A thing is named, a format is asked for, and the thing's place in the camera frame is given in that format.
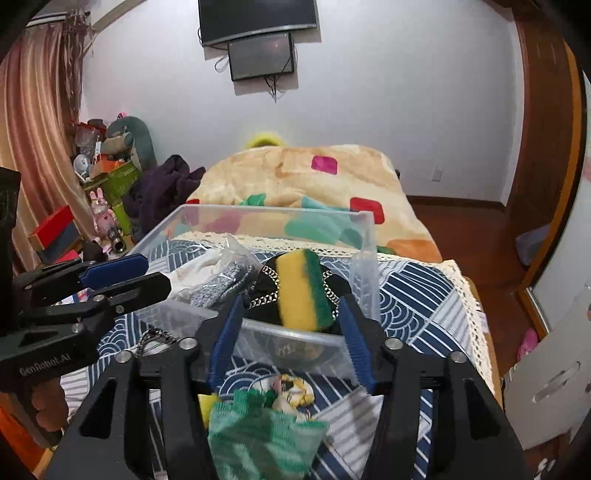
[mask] white lace trim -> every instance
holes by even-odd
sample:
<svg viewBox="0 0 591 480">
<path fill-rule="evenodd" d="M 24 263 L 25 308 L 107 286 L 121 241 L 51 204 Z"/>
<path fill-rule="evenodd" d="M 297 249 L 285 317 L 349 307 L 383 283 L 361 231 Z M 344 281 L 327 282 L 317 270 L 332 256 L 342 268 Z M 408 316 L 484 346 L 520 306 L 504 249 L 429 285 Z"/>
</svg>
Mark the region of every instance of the white lace trim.
<svg viewBox="0 0 591 480">
<path fill-rule="evenodd" d="M 256 248 L 264 251 L 272 252 L 291 252 L 301 248 L 308 248 L 318 255 L 335 258 L 350 258 L 359 250 L 348 247 L 336 247 L 334 245 L 318 244 L 314 242 L 302 242 L 297 240 L 287 240 L 284 238 L 266 238 L 260 236 L 248 235 L 234 235 L 242 245 L 248 248 Z M 188 232 L 184 233 L 175 240 L 189 240 L 194 242 L 208 242 L 216 246 L 222 245 L 225 240 L 225 234 L 212 232 Z M 392 260 L 408 260 L 408 258 L 399 257 L 397 255 L 377 254 L 378 261 L 392 261 Z M 470 333 L 470 346 L 472 348 L 472 362 L 480 373 L 481 377 L 486 382 L 486 385 L 495 392 L 495 387 L 492 382 L 492 367 L 491 359 L 488 354 L 488 344 L 482 330 L 482 323 L 477 313 L 476 299 L 470 291 L 470 285 L 462 275 L 460 267 L 453 260 L 445 260 L 442 263 L 426 263 L 418 260 L 413 262 L 421 265 L 427 265 L 439 269 L 456 288 L 462 304 L 466 309 L 466 317 L 468 320 L 468 330 Z"/>
</svg>

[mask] brown door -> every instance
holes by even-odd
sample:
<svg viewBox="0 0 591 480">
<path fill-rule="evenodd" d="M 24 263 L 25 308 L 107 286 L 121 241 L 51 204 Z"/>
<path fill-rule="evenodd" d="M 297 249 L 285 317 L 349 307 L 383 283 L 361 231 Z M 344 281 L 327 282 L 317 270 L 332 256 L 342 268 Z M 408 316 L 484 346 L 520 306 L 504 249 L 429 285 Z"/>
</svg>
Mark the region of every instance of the brown door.
<svg viewBox="0 0 591 480">
<path fill-rule="evenodd" d="M 541 14 L 517 18 L 524 61 L 524 128 L 508 202 L 516 235 L 550 223 L 563 187 L 573 133 L 566 45 Z"/>
</svg>

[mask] pink bunny toy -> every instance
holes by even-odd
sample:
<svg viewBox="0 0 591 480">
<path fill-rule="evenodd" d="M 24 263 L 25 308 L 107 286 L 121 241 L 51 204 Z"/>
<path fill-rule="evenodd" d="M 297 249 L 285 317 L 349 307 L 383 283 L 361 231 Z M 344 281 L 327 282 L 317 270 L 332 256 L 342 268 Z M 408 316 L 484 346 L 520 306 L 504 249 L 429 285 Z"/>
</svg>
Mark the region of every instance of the pink bunny toy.
<svg viewBox="0 0 591 480">
<path fill-rule="evenodd" d="M 115 214 L 103 197 L 103 190 L 101 188 L 96 189 L 96 194 L 90 192 L 90 199 L 90 210 L 92 211 L 95 223 L 95 231 L 99 234 L 99 237 L 104 238 L 107 236 L 110 228 L 118 228 Z"/>
</svg>

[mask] television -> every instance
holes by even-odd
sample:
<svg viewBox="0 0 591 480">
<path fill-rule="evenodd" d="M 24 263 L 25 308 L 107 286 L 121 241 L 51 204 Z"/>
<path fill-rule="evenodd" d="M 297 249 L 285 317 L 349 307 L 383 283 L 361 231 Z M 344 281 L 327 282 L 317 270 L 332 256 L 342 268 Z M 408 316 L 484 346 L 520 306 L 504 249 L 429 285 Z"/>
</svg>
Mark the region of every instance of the television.
<svg viewBox="0 0 591 480">
<path fill-rule="evenodd" d="M 316 27 L 314 0 L 199 0 L 201 42 Z"/>
<path fill-rule="evenodd" d="M 279 32 L 228 43 L 232 81 L 293 73 L 291 33 Z"/>
</svg>

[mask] yellow and green sponge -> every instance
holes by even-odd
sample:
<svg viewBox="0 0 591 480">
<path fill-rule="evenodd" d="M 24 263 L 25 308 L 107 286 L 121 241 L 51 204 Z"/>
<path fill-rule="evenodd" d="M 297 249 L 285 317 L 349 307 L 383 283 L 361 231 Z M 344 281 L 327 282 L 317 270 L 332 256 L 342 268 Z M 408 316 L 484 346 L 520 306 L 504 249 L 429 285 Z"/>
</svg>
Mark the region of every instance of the yellow and green sponge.
<svg viewBox="0 0 591 480">
<path fill-rule="evenodd" d="M 334 322 L 318 255 L 296 250 L 277 257 L 279 291 L 277 304 L 281 323 L 295 330 L 317 332 Z"/>
</svg>

